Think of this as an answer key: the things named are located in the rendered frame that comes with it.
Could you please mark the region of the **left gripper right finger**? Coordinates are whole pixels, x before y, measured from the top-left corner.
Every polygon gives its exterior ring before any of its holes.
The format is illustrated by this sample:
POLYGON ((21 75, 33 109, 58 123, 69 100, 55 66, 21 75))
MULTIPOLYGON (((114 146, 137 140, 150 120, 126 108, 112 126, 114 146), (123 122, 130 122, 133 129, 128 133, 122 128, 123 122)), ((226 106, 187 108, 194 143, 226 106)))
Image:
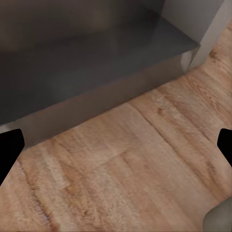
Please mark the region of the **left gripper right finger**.
POLYGON ((218 135, 217 146, 232 166, 232 130, 221 129, 218 135))

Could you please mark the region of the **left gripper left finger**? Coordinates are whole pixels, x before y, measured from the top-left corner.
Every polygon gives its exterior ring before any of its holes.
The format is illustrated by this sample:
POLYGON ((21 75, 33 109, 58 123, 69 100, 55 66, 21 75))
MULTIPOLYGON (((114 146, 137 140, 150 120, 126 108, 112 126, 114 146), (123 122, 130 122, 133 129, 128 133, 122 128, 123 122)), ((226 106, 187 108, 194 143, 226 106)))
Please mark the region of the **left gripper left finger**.
POLYGON ((25 146, 21 129, 0 134, 0 185, 25 146))

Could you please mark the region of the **trash can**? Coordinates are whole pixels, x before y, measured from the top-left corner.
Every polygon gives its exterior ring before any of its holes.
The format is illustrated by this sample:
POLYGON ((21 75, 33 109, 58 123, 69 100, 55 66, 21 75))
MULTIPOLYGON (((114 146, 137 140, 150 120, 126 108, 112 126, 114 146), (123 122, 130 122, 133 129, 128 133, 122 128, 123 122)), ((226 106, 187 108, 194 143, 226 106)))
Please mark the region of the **trash can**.
POLYGON ((232 196, 205 215, 203 232, 232 232, 232 196))

